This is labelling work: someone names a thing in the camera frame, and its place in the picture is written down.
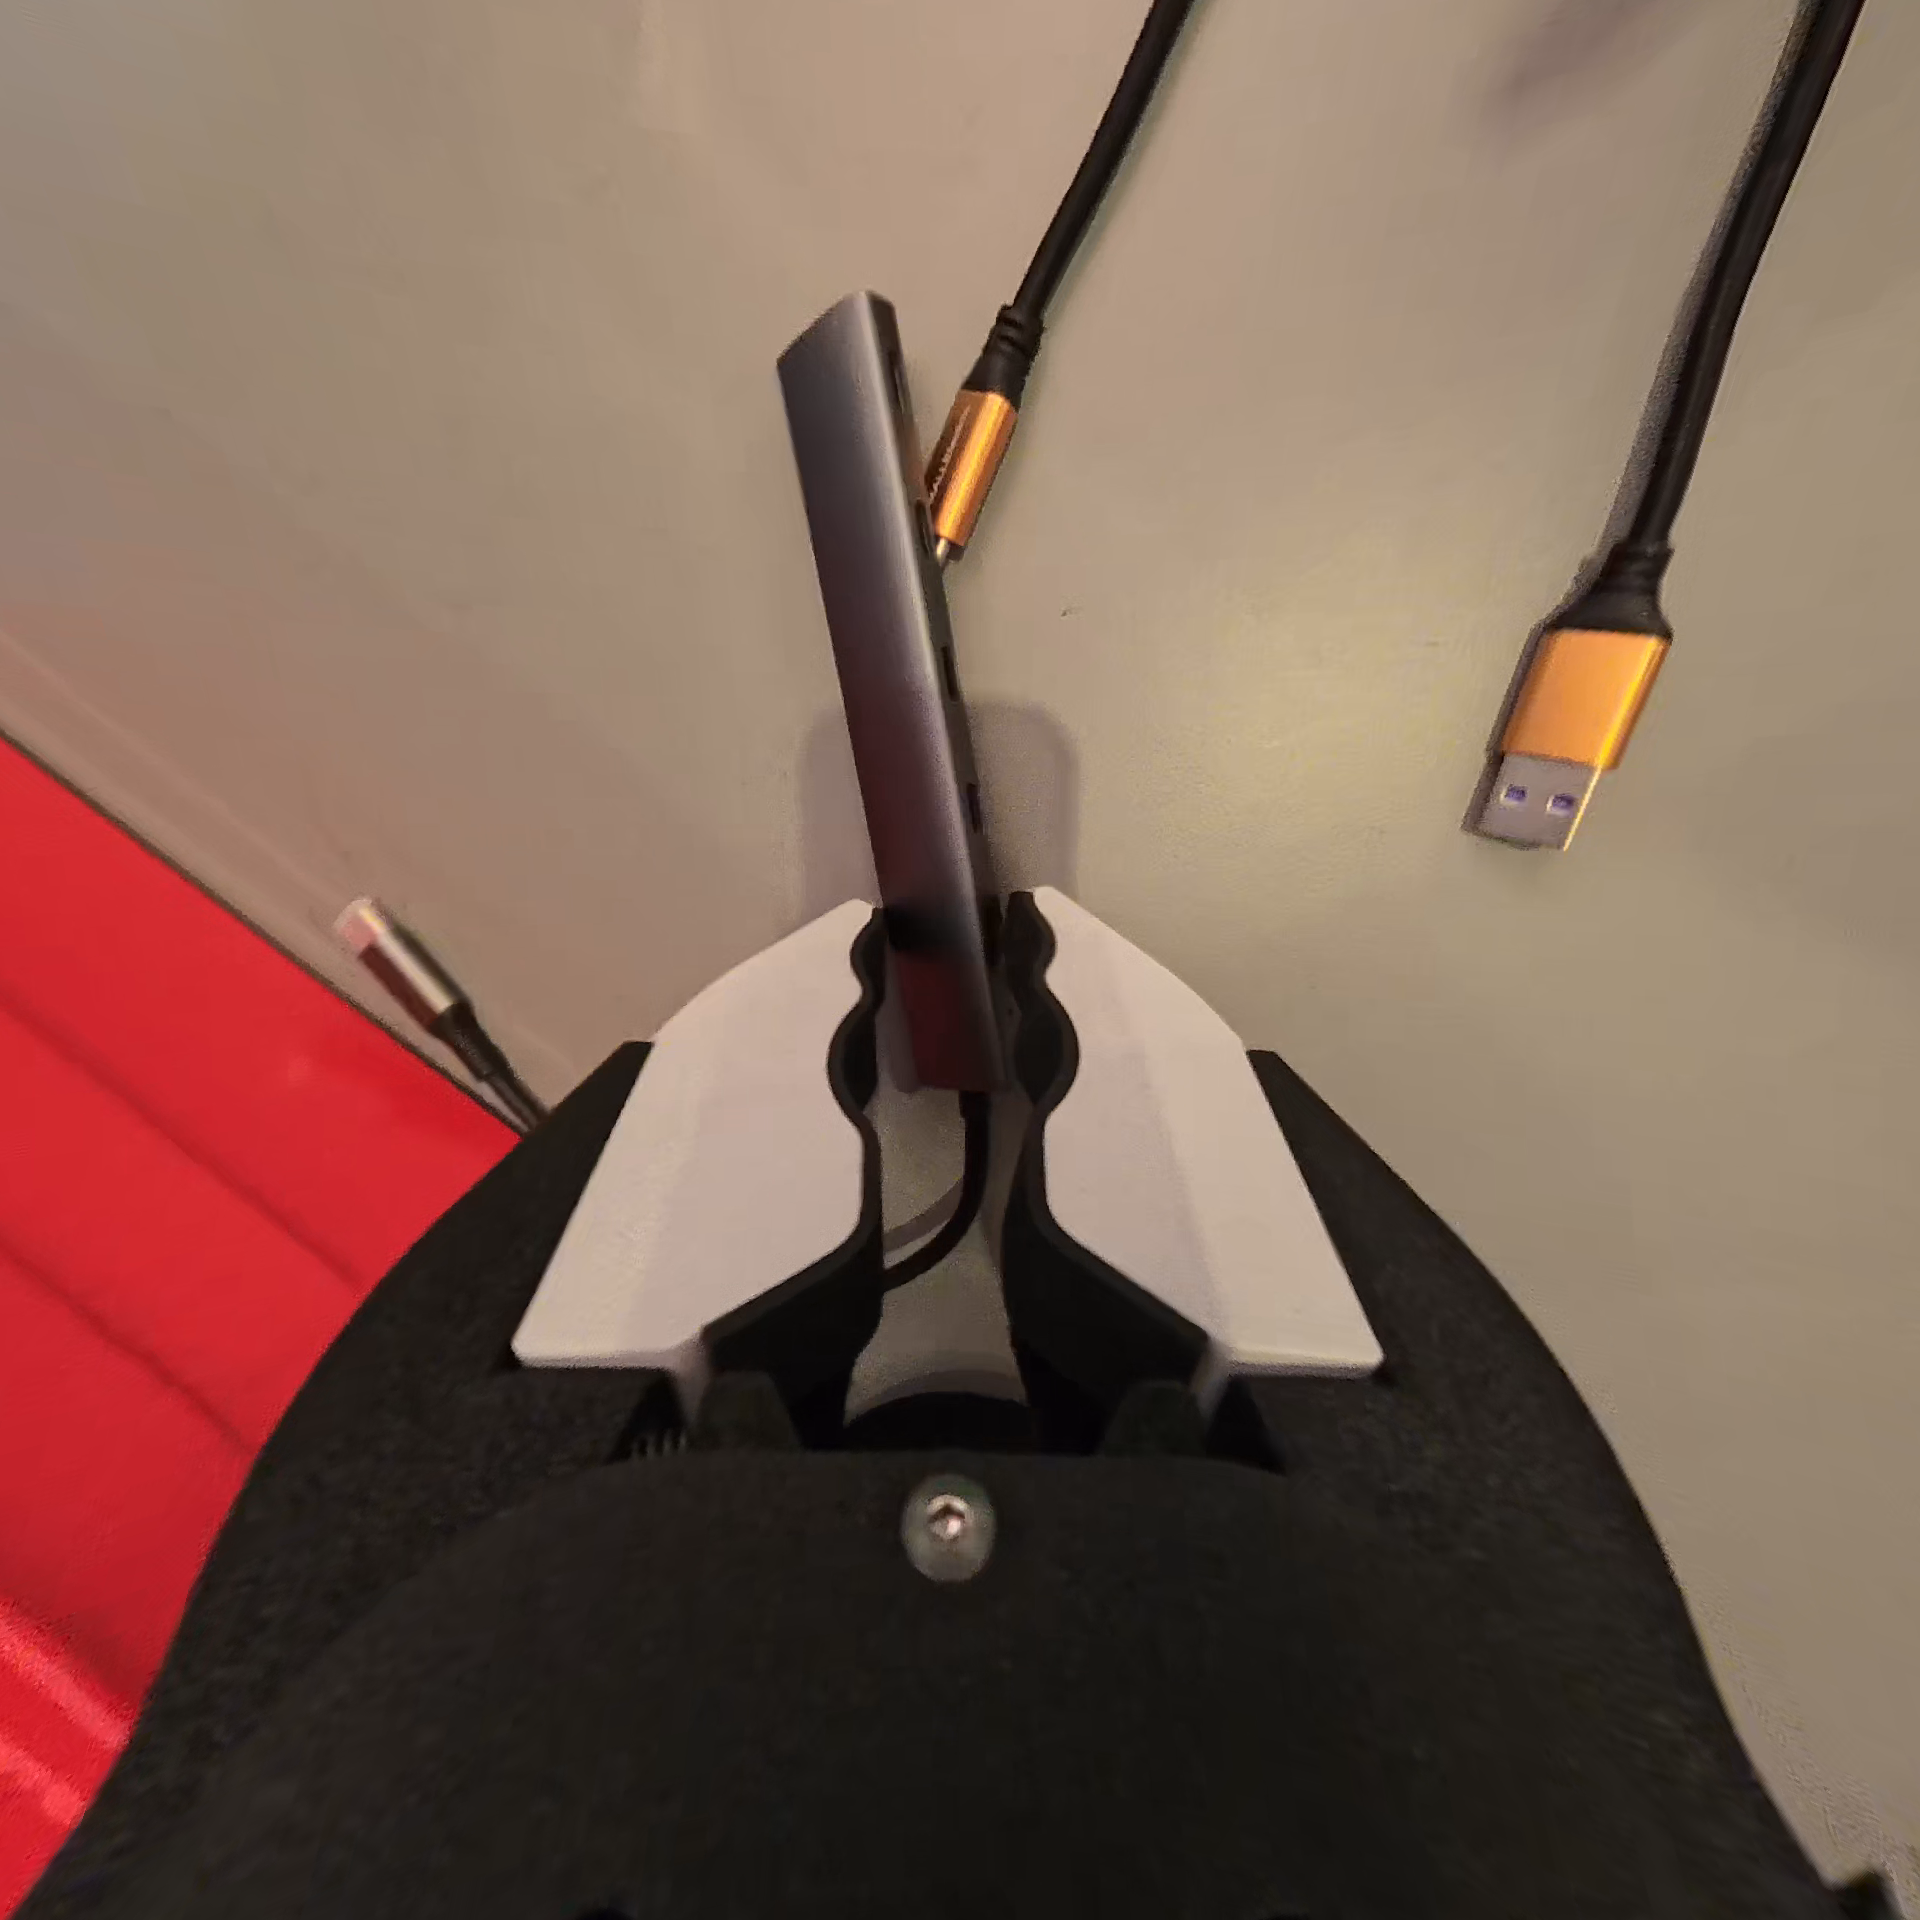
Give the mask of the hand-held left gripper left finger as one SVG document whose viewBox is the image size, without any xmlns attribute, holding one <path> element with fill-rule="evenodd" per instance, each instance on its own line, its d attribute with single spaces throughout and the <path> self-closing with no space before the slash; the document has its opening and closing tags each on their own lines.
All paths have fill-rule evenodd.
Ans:
<svg viewBox="0 0 1920 1920">
<path fill-rule="evenodd" d="M 835 1450 L 879 1322 L 879 913 L 846 901 L 661 1027 L 515 1331 L 529 1371 L 642 1371 L 694 1425 L 762 1376 Z"/>
</svg>

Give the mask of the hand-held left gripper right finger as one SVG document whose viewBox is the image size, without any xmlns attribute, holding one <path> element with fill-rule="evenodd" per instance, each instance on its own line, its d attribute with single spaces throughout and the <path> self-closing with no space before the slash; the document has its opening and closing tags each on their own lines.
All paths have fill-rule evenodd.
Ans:
<svg viewBox="0 0 1920 1920">
<path fill-rule="evenodd" d="M 1004 1306 L 1047 1441 L 1095 1450 L 1174 1389 L 1202 1434 L 1250 1386 L 1379 1378 L 1386 1355 L 1250 1049 L 1057 888 L 1006 910 L 1025 1136 Z"/>
</svg>

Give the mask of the red plastic bin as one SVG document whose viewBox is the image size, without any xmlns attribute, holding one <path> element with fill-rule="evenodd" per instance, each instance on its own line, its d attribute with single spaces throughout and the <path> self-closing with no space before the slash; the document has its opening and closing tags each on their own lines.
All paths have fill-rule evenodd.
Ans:
<svg viewBox="0 0 1920 1920">
<path fill-rule="evenodd" d="M 4 1913 L 125 1746 L 282 1412 L 513 1141 L 4 744 Z"/>
</svg>

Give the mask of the grey usb hub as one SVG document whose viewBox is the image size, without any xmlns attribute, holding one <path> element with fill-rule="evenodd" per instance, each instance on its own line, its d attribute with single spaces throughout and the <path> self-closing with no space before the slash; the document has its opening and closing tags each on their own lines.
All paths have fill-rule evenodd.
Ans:
<svg viewBox="0 0 1920 1920">
<path fill-rule="evenodd" d="M 963 1113 L 955 1198 L 887 1264 L 901 1288 L 943 1264 L 986 1202 L 1002 894 L 893 304 L 843 296 L 782 349 L 777 381 L 910 1065 Z"/>
</svg>

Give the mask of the black cable gold plugs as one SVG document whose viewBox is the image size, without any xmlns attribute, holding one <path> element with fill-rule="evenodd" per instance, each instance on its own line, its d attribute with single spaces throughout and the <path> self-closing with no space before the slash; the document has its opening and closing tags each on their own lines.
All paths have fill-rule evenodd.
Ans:
<svg viewBox="0 0 1920 1920">
<path fill-rule="evenodd" d="M 930 548 L 939 569 L 969 550 L 1018 433 L 1049 307 L 1146 126 L 1191 11 L 1188 2 L 1147 5 L 1087 149 L 950 403 L 925 468 Z M 1743 304 L 1862 11 L 1862 2 L 1817 2 L 1799 5 L 1794 13 L 1649 394 L 1606 541 L 1563 606 L 1526 640 L 1505 697 L 1468 821 L 1482 840 L 1569 851 L 1645 712 L 1673 648 L 1665 610 L 1673 528 L 1691 492 Z"/>
</svg>

